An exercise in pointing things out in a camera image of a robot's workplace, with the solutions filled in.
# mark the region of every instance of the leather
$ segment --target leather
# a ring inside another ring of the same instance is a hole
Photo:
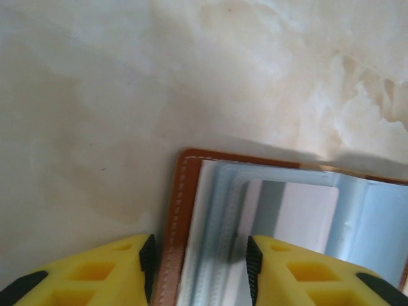
[[[304,166],[300,163],[292,163],[288,161],[195,148],[188,148],[181,151],[177,158],[173,176],[173,185],[168,207],[168,218],[164,232],[163,250],[154,286],[152,306],[173,306],[176,303],[191,217],[193,214],[196,188],[200,176],[201,162],[203,160],[238,161],[241,163],[261,164],[292,169],[320,167],[311,165]],[[344,173],[344,170],[336,168],[330,170]],[[358,176],[364,176],[366,179],[370,180],[392,182],[395,184],[408,183],[408,181],[393,180],[372,175]]]

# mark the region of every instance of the white stitching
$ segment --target white stitching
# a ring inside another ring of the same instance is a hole
[[[181,167],[181,174],[180,174],[180,178],[178,181],[178,191],[177,191],[177,198],[180,198],[180,200],[176,201],[176,208],[174,210],[175,216],[173,218],[173,222],[171,224],[171,233],[170,236],[172,238],[170,238],[170,248],[168,250],[167,256],[166,256],[166,263],[165,263],[165,267],[166,269],[164,270],[164,279],[163,279],[163,285],[161,286],[161,293],[160,293],[160,301],[159,301],[159,305],[163,305],[164,300],[165,300],[165,290],[167,287],[167,275],[169,273],[169,269],[170,269],[170,261],[171,261],[171,255],[173,254],[173,244],[174,244],[174,236],[176,235],[176,229],[177,229],[177,221],[179,219],[178,217],[178,212],[180,210],[180,206],[182,204],[182,197],[183,197],[183,188],[184,188],[184,183],[182,183],[186,177],[186,175],[184,174],[184,172],[186,172],[187,170],[187,160],[188,159],[205,159],[205,160],[210,160],[210,161],[217,161],[218,159],[214,159],[214,158],[210,158],[210,157],[205,157],[205,156],[187,156],[183,162],[182,165],[183,167]]]

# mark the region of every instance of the white marble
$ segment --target white marble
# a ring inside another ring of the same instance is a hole
[[[0,287],[159,233],[186,145],[408,179],[404,0],[3,0]]]

